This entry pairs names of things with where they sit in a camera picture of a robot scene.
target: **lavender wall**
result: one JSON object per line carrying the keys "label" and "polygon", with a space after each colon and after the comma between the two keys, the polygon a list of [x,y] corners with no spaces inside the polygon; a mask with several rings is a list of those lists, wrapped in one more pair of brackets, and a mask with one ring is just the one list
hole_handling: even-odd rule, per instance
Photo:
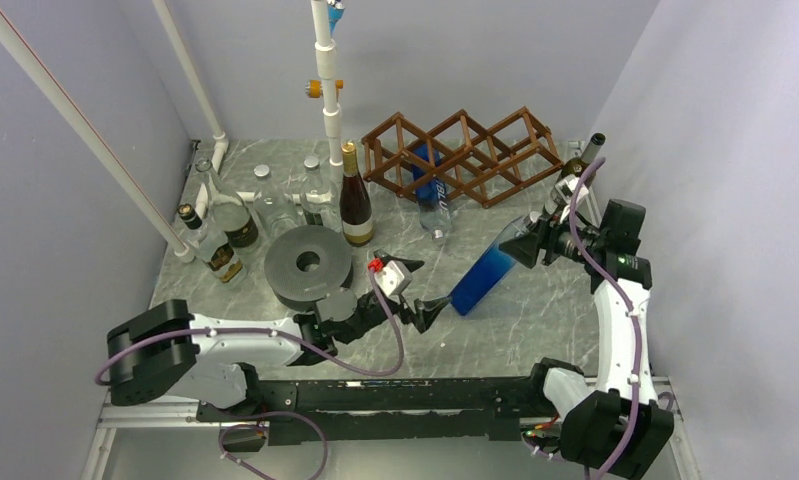
{"label": "lavender wall", "polygon": [[[120,0],[187,131],[210,138],[154,8]],[[310,1],[169,0],[232,138],[325,135]],[[397,110],[423,128],[465,108],[492,125],[527,105],[557,138],[583,138],[658,0],[348,1],[338,24],[343,133]]]}
{"label": "lavender wall", "polygon": [[[166,214],[188,137],[115,3],[0,5]],[[0,46],[0,478],[77,478],[105,334],[148,304],[165,245]]]}
{"label": "lavender wall", "polygon": [[662,0],[595,128],[705,478],[799,480],[799,0]]}

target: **wine bottle label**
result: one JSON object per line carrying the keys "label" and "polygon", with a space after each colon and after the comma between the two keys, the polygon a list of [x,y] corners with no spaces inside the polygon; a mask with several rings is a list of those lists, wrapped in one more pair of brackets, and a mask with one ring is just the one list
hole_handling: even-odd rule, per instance
{"label": "wine bottle label", "polygon": [[216,249],[211,257],[211,261],[207,262],[207,264],[209,267],[211,267],[211,270],[216,272],[220,268],[224,267],[225,264],[230,262],[233,257],[234,249],[231,248],[230,244],[226,243],[225,245]]}
{"label": "wine bottle label", "polygon": [[255,225],[255,220],[250,216],[246,225],[237,230],[225,232],[225,236],[228,237],[228,243],[232,247],[245,248],[258,241],[258,226]]}
{"label": "wine bottle label", "polygon": [[343,235],[353,245],[362,245],[369,242],[373,236],[372,216],[360,225],[343,222]]}
{"label": "wine bottle label", "polygon": [[234,249],[228,243],[217,248],[211,260],[205,263],[222,283],[230,282],[235,275],[240,273],[240,270],[243,270],[243,262],[240,261],[237,254],[234,253]]}
{"label": "wine bottle label", "polygon": [[219,281],[222,283],[228,283],[232,278],[234,278],[235,275],[240,273],[240,270],[243,270],[243,262],[241,262],[238,258],[236,262],[231,262],[231,264],[228,266],[228,270],[226,270],[225,273],[217,278],[219,278]]}
{"label": "wine bottle label", "polygon": [[322,215],[319,213],[311,213],[305,209],[302,209],[302,213],[305,214],[305,223],[308,225],[322,226]]}

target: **marble table surface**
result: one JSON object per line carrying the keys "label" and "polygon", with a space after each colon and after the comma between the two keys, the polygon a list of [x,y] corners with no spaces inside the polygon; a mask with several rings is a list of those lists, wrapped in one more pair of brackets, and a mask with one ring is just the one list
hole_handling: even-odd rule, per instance
{"label": "marble table surface", "polygon": [[[210,147],[211,142],[203,142],[198,155],[210,155]],[[559,153],[562,159],[568,158],[563,148],[559,148]],[[304,176],[302,161],[309,154],[326,162],[327,143],[281,139],[233,142],[221,176],[240,191],[252,190],[252,169],[266,163],[276,182],[295,192]],[[363,168],[362,156],[359,153]],[[525,176],[547,166],[535,156],[521,169]],[[182,201],[195,200],[198,184],[193,175],[187,179]],[[487,185],[488,193],[495,194],[510,184],[501,180]],[[452,232],[446,244],[438,247],[420,227],[414,203],[397,198],[379,185],[368,184],[375,237],[365,247],[353,249],[356,275],[352,289],[357,294],[369,289],[363,269],[372,252],[383,249],[398,257],[426,262],[414,273],[407,298],[430,299],[448,294],[509,221],[541,209],[550,185],[550,179],[539,182],[488,210],[466,196],[457,199],[451,205]],[[174,221],[174,225],[179,234],[186,229],[180,221]],[[151,305],[183,298],[191,312],[212,317],[274,320],[291,315],[294,312],[276,300],[264,278],[264,256],[270,242],[263,231],[261,241],[258,250],[243,255],[250,273],[236,286],[220,284],[199,262],[182,264],[171,249],[167,250]],[[586,374],[595,375],[599,327],[589,285],[582,267],[566,259],[532,270],[517,265],[468,316],[461,317],[448,306],[425,334],[403,326],[406,360],[395,377],[527,375],[544,356],[573,363]],[[357,342],[337,345],[339,358],[363,368],[385,370],[397,358],[396,341],[386,322]],[[330,362],[312,367],[262,369],[259,374],[264,379],[359,377]]]}

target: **wooden wine rack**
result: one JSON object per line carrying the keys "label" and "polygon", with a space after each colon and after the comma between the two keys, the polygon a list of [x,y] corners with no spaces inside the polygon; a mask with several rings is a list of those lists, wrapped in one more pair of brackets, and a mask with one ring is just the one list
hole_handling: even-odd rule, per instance
{"label": "wooden wine rack", "polygon": [[[510,125],[519,122],[525,125],[526,135],[524,138],[518,139],[515,144],[509,146],[496,136]],[[463,144],[452,149],[439,140],[438,136],[458,124],[463,132]],[[396,144],[398,145],[396,152],[392,152],[382,145],[381,137],[389,136],[391,130],[396,135]],[[410,143],[406,143],[408,137],[413,137]],[[482,207],[490,208],[556,173],[564,166],[558,158],[558,151],[552,140],[552,132],[546,125],[540,123],[526,107],[517,110],[490,128],[484,128],[466,111],[460,110],[428,132],[409,122],[400,112],[396,112],[365,135],[361,142],[364,145],[366,161],[364,180],[378,183],[393,191],[397,197],[407,198],[413,202],[416,202],[414,191],[437,177],[452,187],[452,191],[447,196],[450,201],[461,195],[467,195],[480,203]],[[413,153],[423,145],[428,149],[428,161]],[[435,165],[434,151],[441,156],[440,165]],[[535,154],[539,154],[548,161],[550,166],[523,179],[523,175],[520,173],[520,163]],[[402,178],[402,170],[412,172],[413,166],[419,167],[425,174],[406,185]],[[385,178],[385,173],[390,169],[394,169],[396,172],[395,181]],[[468,178],[464,178],[465,173],[469,173]],[[491,198],[487,194],[485,182],[496,176],[504,178],[512,186]]]}

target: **clear glass bottle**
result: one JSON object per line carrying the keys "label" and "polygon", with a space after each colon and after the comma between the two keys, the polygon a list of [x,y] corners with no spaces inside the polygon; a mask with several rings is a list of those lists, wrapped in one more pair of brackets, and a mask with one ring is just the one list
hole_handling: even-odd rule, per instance
{"label": "clear glass bottle", "polygon": [[222,230],[203,222],[189,203],[178,207],[178,216],[190,229],[185,242],[220,282],[234,285],[243,280],[248,271]]}
{"label": "clear glass bottle", "polygon": [[196,171],[208,189],[207,216],[225,232],[231,246],[245,251],[258,248],[258,226],[237,190],[219,178],[208,158],[196,162]]}
{"label": "clear glass bottle", "polygon": [[470,313],[473,308],[502,280],[517,261],[507,253],[499,250],[499,244],[525,234],[536,219],[532,215],[522,215],[511,221],[499,233],[487,250],[481,254],[476,263],[464,275],[449,295],[452,306],[461,316]]}
{"label": "clear glass bottle", "polygon": [[344,143],[343,187],[340,191],[340,219],[343,235],[354,247],[366,245],[373,237],[372,204],[367,186],[358,171],[358,149],[352,142]]}
{"label": "clear glass bottle", "polygon": [[299,192],[305,222],[308,225],[322,225],[337,233],[343,232],[337,188],[320,174],[317,157],[310,155],[305,158],[305,174]]}
{"label": "clear glass bottle", "polygon": [[284,196],[281,189],[272,181],[272,174],[266,165],[255,167],[258,188],[255,190],[255,201],[252,206],[258,214],[258,220],[264,232],[270,238],[278,238],[287,230],[302,224],[296,206]]}
{"label": "clear glass bottle", "polygon": [[[414,150],[414,155],[429,161],[428,147],[422,145]],[[440,153],[434,151],[434,164],[440,165]],[[414,180],[425,175],[425,171],[413,165],[412,174]],[[452,229],[452,215],[449,212],[449,201],[446,198],[446,184],[439,178],[433,178],[430,182],[416,189],[414,192],[417,197],[417,207],[420,209],[420,225],[431,234],[435,244],[446,241],[446,234]]]}

